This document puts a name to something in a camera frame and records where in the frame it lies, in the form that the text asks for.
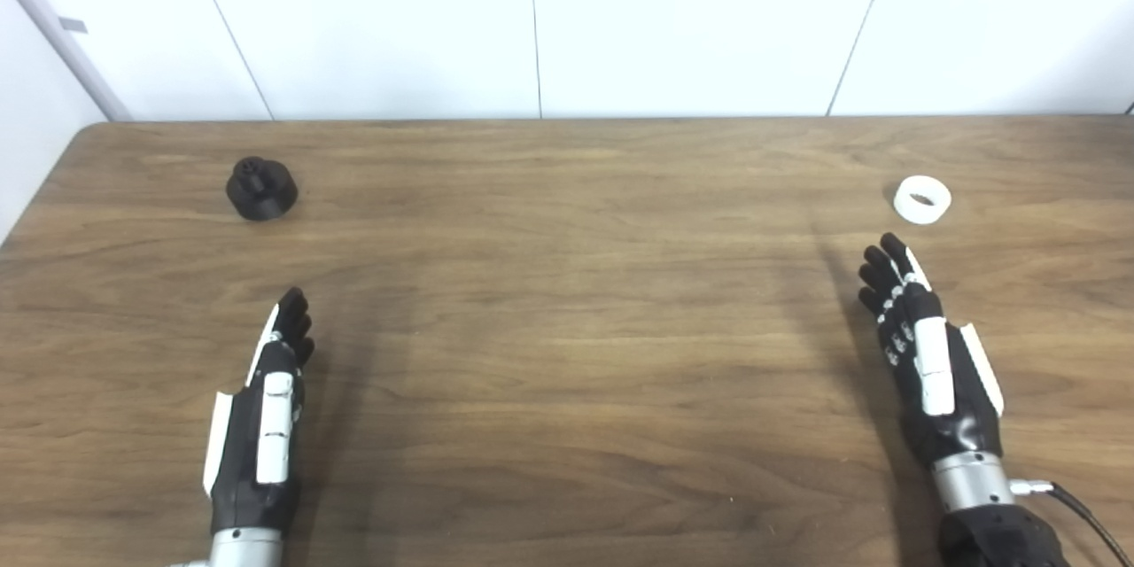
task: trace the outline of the white wall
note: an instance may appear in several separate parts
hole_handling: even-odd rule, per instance
[[[16,0],[0,0],[0,242],[73,136],[102,111]]]
[[[1134,0],[875,0],[835,116],[1123,113]]]
[[[532,0],[217,0],[277,119],[536,118]]]
[[[870,0],[535,0],[543,115],[822,116]]]
[[[129,119],[268,119],[212,0],[46,0]]]

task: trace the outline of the white cylindrical object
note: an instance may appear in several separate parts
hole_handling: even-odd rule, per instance
[[[908,176],[898,185],[894,209],[902,219],[915,225],[931,225],[953,204],[953,194],[931,176]]]

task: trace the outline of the black 3d-printed part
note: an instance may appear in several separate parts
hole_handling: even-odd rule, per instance
[[[255,222],[282,217],[299,198],[299,188],[287,167],[263,158],[239,160],[225,192],[236,212]]]

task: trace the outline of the silver cylinder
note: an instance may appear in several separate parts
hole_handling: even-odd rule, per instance
[[[960,452],[934,463],[931,469],[947,511],[1016,502],[995,454]]]
[[[213,534],[209,567],[279,567],[282,557],[278,530],[234,527]]]

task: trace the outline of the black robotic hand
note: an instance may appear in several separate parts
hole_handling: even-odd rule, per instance
[[[887,232],[866,248],[858,298],[902,398],[902,430],[945,508],[938,548],[948,567],[1067,567],[1051,527],[1015,503],[1000,465],[1004,397],[976,330],[946,321],[906,245]]]
[[[287,532],[299,500],[291,468],[294,430],[303,411],[303,366],[315,345],[299,288],[272,308],[253,354],[244,389],[217,395],[204,488],[213,533],[262,528]]]
[[[902,397],[902,430],[930,466],[959,452],[1002,456],[1004,397],[972,324],[946,321],[941,301],[905,244],[890,232],[866,248],[858,298],[874,313],[878,338]]]

